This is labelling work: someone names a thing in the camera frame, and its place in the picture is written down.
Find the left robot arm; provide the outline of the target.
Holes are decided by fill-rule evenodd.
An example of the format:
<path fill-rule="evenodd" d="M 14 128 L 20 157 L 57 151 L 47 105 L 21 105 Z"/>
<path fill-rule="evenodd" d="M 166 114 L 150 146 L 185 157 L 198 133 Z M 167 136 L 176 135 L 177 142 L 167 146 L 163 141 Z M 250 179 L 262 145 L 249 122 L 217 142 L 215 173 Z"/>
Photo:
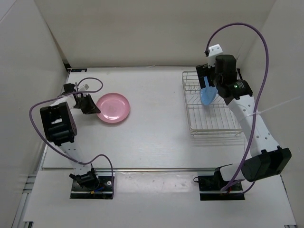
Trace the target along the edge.
<path fill-rule="evenodd" d="M 89 94 L 80 93 L 60 98 L 52 105 L 40 108 L 44 133 L 49 142 L 59 147 L 63 154 L 69 157 L 74 169 L 70 178 L 80 187 L 95 190 L 99 186 L 100 179 L 92 164 L 80 164 L 84 158 L 75 142 L 77 127 L 71 114 L 72 108 L 81 109 L 83 114 L 101 112 Z"/>

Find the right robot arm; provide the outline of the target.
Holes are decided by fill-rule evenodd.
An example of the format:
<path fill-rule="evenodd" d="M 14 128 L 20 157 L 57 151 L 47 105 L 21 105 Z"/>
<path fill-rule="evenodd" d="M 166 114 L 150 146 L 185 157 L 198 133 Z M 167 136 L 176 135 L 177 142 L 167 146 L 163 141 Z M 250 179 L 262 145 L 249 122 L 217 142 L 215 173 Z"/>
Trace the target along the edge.
<path fill-rule="evenodd" d="M 245 135 L 245 153 L 251 155 L 244 156 L 239 164 L 215 169 L 213 184 L 219 190 L 239 181 L 255 182 L 279 175 L 292 157 L 289 148 L 282 148 L 268 130 L 258 113 L 252 89 L 238 77 L 236 63 L 233 55 L 218 55 L 214 66 L 196 66 L 201 88 L 215 88 L 216 94 L 223 98 Z"/>

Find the blue plate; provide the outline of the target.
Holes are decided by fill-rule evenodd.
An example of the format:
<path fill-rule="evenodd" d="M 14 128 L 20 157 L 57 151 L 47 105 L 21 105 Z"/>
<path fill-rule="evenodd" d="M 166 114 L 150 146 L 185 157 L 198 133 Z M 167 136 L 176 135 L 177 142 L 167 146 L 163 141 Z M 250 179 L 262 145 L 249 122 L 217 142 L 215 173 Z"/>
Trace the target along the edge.
<path fill-rule="evenodd" d="M 199 83 L 200 83 L 200 100 L 203 105 L 210 105 L 214 101 L 218 91 L 216 87 L 210 85 L 210 83 L 208 82 L 208 78 L 206 76 L 200 77 Z"/>

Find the pink plate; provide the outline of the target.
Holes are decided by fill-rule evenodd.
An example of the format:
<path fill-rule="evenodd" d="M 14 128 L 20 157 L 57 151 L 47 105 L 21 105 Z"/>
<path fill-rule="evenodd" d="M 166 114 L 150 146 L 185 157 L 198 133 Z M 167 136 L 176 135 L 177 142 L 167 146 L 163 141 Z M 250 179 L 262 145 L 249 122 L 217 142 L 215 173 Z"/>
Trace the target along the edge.
<path fill-rule="evenodd" d="M 107 93 L 96 102 L 100 113 L 98 118 L 108 124 L 122 122 L 130 113 L 130 103 L 128 99 L 119 93 Z"/>

